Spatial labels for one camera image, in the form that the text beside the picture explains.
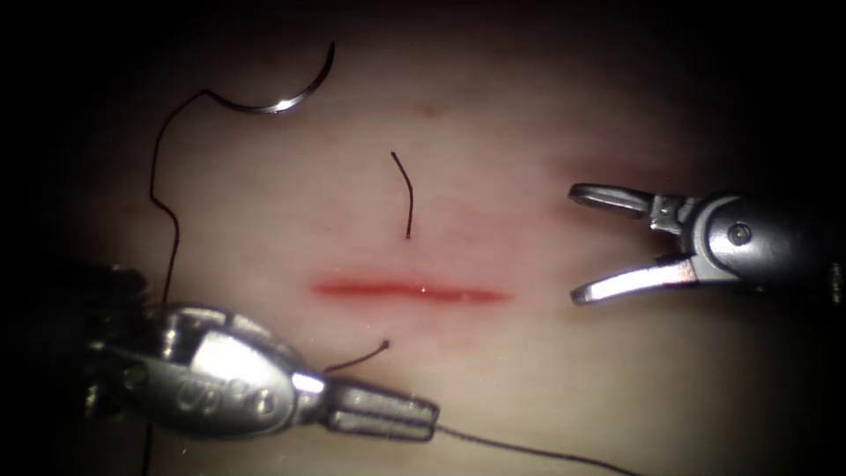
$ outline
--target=blood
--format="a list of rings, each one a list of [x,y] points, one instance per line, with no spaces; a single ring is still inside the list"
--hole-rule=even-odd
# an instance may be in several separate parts
[[[489,305],[510,301],[509,294],[477,287],[432,286],[401,281],[333,281],[316,283],[312,291],[336,298],[392,299],[404,297],[434,303]]]

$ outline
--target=red incision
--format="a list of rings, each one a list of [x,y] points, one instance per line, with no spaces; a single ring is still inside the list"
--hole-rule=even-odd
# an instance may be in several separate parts
[[[312,286],[318,294],[332,297],[393,297],[406,296],[413,299],[436,302],[469,302],[489,304],[507,301],[510,296],[496,291],[469,288],[424,286],[411,283],[392,282],[338,282]]]

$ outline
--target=screw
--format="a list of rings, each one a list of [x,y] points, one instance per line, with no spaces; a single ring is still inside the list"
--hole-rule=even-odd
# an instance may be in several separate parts
[[[831,285],[831,302],[835,306],[843,302],[843,275],[840,270],[840,263],[831,264],[829,284]]]
[[[729,227],[729,241],[734,246],[741,246],[752,240],[752,230],[743,223],[735,223]]]
[[[276,409],[276,395],[270,390],[260,390],[252,398],[252,410],[256,416],[266,416]]]
[[[123,385],[128,390],[138,390],[147,383],[147,370],[143,365],[126,368],[123,371]]]

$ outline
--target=cut suture piece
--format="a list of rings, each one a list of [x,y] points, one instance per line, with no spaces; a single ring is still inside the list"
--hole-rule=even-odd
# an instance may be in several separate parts
[[[414,213],[414,188],[412,187],[412,181],[408,180],[408,174],[405,172],[405,168],[403,168],[403,164],[399,161],[397,155],[393,152],[390,153],[390,156],[394,159],[394,162],[397,163],[397,167],[399,167],[399,171],[403,174],[403,178],[405,179],[405,185],[408,187],[408,223],[405,225],[405,239],[409,240],[412,238],[412,214]]]
[[[368,361],[368,360],[374,358],[376,355],[382,353],[382,351],[388,350],[389,347],[390,347],[390,341],[385,339],[379,345],[379,348],[377,348],[373,352],[371,352],[367,355],[364,355],[362,357],[359,357],[358,359],[353,359],[351,361],[342,362],[342,363],[339,363],[339,364],[336,364],[336,365],[330,365],[327,368],[325,368],[323,370],[323,372],[329,373],[329,372],[334,372],[336,370],[340,370],[341,368],[348,368],[348,367],[352,367],[353,365],[358,365],[358,364],[362,363],[363,361]]]

